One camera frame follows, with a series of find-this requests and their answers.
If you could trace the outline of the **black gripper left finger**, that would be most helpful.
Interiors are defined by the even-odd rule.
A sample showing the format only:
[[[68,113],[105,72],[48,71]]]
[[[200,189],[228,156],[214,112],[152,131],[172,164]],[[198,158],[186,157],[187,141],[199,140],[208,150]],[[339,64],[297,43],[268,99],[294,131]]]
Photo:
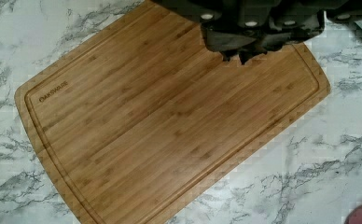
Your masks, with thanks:
[[[212,26],[201,25],[202,39],[206,48],[212,52],[219,52],[224,61],[239,54],[244,47],[254,43],[256,39],[244,34],[233,34],[215,30]]]

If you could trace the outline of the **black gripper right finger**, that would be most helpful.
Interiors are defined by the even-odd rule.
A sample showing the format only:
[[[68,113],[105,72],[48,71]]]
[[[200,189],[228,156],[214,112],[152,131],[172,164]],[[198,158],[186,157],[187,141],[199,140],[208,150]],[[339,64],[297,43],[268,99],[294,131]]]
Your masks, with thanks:
[[[301,26],[283,29],[280,32],[263,33],[255,42],[238,49],[241,64],[259,54],[278,51],[285,45],[299,44],[323,33],[325,22],[323,18],[310,18]]]

